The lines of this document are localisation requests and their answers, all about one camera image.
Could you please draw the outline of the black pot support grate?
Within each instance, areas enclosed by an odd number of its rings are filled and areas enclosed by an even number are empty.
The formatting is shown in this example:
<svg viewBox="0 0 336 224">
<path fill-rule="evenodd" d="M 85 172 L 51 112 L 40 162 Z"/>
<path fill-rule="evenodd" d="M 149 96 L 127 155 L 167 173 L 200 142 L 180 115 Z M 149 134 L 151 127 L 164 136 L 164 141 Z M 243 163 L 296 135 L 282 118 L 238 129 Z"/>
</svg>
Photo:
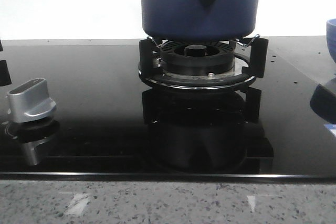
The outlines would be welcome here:
<svg viewBox="0 0 336 224">
<path fill-rule="evenodd" d="M 181 75 L 163 69 L 161 48 L 172 41 L 163 42 L 153 37 L 140 40 L 139 77 L 148 86 L 186 91 L 239 90 L 264 77 L 268 40 L 259 35 L 242 40 L 203 41 L 226 43 L 234 49 L 234 65 L 228 72 L 206 76 Z"/>
</svg>

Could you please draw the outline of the dark blue saucepan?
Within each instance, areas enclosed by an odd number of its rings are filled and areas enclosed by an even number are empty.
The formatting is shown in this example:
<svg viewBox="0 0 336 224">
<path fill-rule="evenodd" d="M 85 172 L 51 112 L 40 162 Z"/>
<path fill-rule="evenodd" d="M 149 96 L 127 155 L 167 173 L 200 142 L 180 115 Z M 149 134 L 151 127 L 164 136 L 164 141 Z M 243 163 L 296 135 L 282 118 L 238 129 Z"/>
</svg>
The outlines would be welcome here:
<svg viewBox="0 0 336 224">
<path fill-rule="evenodd" d="M 243 38 L 255 29 L 258 0 L 141 0 L 142 26 L 176 41 Z"/>
</svg>

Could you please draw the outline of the black glass cooktop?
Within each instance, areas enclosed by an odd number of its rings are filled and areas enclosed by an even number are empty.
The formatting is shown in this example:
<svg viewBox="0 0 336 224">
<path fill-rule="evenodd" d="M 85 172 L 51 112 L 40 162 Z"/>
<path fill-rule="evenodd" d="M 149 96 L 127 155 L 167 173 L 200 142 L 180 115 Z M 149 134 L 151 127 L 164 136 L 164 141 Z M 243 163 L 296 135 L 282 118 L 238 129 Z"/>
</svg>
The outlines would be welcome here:
<svg viewBox="0 0 336 224">
<path fill-rule="evenodd" d="M 335 181 L 335 64 L 323 37 L 269 38 L 246 90 L 154 90 L 136 40 L 5 41 L 1 179 Z M 45 78 L 56 110 L 15 123 L 7 93 Z"/>
</svg>

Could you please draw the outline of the light blue plastic bowl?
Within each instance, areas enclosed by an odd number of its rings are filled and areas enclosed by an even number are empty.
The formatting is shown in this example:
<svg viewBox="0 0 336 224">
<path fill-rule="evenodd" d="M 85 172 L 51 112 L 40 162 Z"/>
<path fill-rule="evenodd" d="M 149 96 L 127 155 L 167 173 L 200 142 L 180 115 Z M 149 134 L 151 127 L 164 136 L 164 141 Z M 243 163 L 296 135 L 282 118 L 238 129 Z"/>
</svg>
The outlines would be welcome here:
<svg viewBox="0 0 336 224">
<path fill-rule="evenodd" d="M 326 40 L 329 54 L 333 61 L 336 62 L 336 18 L 326 22 Z"/>
</svg>

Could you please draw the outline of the blue white sticker label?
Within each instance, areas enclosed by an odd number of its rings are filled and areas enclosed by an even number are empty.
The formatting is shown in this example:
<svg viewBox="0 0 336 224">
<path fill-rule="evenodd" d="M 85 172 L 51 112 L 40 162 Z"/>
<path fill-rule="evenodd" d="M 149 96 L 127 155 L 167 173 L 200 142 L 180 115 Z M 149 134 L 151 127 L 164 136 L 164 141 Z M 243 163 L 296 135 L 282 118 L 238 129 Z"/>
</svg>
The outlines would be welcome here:
<svg viewBox="0 0 336 224">
<path fill-rule="evenodd" d="M 335 124 L 325 124 L 324 127 L 331 132 L 331 134 L 336 137 L 336 125 Z"/>
</svg>

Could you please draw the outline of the silver stove control knob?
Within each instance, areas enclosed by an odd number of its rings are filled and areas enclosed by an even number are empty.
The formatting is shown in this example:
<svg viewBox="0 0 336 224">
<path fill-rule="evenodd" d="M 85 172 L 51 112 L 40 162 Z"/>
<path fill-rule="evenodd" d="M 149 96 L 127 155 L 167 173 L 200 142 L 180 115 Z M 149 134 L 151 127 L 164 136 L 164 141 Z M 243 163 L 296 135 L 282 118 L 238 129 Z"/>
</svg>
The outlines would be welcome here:
<svg viewBox="0 0 336 224">
<path fill-rule="evenodd" d="M 50 117 L 56 102 L 50 97 L 45 78 L 29 80 L 7 93 L 10 120 L 25 123 Z"/>
</svg>

